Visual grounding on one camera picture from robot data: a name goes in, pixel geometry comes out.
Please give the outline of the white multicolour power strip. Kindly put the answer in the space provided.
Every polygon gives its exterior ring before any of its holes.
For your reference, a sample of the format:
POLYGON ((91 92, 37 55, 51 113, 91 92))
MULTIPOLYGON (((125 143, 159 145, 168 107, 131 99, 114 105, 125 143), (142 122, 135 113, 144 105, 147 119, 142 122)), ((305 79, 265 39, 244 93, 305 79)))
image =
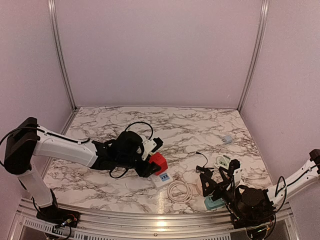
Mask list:
POLYGON ((153 174, 149 178, 157 190, 170 185, 174 181, 173 177, 168 172, 163 172, 159 175, 153 174))

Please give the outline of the pink round power socket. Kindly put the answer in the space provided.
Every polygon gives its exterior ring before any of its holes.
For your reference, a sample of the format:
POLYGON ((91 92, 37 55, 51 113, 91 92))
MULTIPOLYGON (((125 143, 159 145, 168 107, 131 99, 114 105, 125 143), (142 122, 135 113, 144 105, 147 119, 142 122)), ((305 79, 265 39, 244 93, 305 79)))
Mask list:
POLYGON ((202 187, 202 182, 200 178, 198 178, 196 181, 196 190, 200 195, 203 195, 203 187, 202 187))

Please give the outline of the red cube socket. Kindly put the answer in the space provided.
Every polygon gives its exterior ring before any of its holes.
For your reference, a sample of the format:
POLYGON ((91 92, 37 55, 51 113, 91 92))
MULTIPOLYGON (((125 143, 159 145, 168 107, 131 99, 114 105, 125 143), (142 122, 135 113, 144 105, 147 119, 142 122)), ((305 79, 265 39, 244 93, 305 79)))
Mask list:
POLYGON ((165 159, 165 157, 159 153, 156 152, 155 154, 153 154, 150 158, 149 158, 149 163, 152 164, 156 164, 160 167, 159 170, 157 170, 154 175, 159 176, 160 174, 162 174, 163 172, 165 172, 168 169, 168 163, 167 160, 165 159))

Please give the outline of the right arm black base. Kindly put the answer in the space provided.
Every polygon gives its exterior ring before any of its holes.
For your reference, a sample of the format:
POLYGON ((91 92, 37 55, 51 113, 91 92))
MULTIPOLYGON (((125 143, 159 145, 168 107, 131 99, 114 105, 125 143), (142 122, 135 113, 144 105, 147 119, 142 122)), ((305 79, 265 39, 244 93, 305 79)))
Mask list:
POLYGON ((244 217, 237 217, 234 214, 231 214, 230 217, 231 217, 231 222, 233 224, 234 229, 256 227, 256 226, 265 224, 269 221, 273 221, 275 219, 274 215, 272 215, 269 218, 258 219, 258 220, 248 220, 244 217))

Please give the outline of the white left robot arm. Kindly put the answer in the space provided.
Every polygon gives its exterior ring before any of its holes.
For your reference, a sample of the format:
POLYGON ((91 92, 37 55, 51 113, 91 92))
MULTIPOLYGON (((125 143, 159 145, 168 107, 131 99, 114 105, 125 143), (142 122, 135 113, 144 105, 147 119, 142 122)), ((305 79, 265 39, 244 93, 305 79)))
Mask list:
POLYGON ((163 145, 159 137, 143 138, 125 129, 116 139, 99 142, 90 138, 72 139, 38 125, 34 117, 27 118, 17 128, 8 132, 2 166, 17 176, 44 215, 53 223, 63 219, 54 193, 31 164, 33 156, 61 159, 97 171, 112 172, 116 168, 134 169, 139 177, 147 178, 161 168, 149 159, 163 145))

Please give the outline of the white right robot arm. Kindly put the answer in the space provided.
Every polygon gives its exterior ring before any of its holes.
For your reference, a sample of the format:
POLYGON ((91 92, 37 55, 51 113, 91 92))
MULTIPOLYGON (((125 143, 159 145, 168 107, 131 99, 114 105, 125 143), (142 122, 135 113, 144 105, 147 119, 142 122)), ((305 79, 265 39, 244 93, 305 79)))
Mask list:
POLYGON ((228 168, 219 167, 221 182, 212 179, 209 168, 198 166, 202 194, 223 200, 236 229, 273 221, 287 200, 320 179, 319 149, 313 149, 309 156, 298 171, 288 178, 280 176, 277 184, 267 189, 241 184, 243 170, 237 159, 231 160, 228 168))

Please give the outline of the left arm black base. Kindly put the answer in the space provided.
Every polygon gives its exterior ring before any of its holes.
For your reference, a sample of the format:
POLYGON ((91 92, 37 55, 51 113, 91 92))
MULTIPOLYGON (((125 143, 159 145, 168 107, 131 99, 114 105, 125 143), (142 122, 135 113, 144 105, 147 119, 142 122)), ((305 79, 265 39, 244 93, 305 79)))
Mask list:
POLYGON ((38 207, 36 218, 58 226, 63 226, 64 222, 71 220, 68 225, 72 228, 76 228, 79 222, 80 213, 78 211, 60 208, 53 190, 51 189, 50 192, 52 195, 52 205, 38 207))

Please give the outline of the black power adapter with cable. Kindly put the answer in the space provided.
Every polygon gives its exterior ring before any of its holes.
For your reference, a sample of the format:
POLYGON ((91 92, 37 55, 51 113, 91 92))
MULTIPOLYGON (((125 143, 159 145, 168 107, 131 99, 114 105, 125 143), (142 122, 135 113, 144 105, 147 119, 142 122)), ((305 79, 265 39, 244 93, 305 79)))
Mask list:
POLYGON ((205 164, 203 166, 197 165, 195 171, 197 173, 202 173, 202 174, 208 176, 209 178, 211 178, 213 176, 215 168, 214 167, 207 167, 207 164, 208 164, 209 160, 203 153, 201 153, 199 151, 196 151, 195 153, 197 155, 201 155, 206 160, 206 162, 205 162, 205 164))

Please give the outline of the teal power strip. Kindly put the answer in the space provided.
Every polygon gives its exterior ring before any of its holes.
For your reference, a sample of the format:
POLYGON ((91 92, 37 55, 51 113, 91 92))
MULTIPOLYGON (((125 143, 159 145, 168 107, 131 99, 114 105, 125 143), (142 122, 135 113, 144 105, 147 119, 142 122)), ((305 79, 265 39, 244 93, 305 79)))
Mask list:
POLYGON ((211 196, 207 196, 204 200, 204 204, 207 210, 215 210, 225 206, 225 202, 222 198, 213 200, 211 196))

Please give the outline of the light blue plug adapter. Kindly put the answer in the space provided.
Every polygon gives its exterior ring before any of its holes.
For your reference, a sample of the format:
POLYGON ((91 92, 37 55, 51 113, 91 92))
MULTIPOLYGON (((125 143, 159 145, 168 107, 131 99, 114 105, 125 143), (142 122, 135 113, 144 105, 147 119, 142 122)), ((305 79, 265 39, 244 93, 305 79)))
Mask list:
POLYGON ((227 145, 233 142, 233 138, 230 135, 225 135, 222 137, 222 141, 227 145))

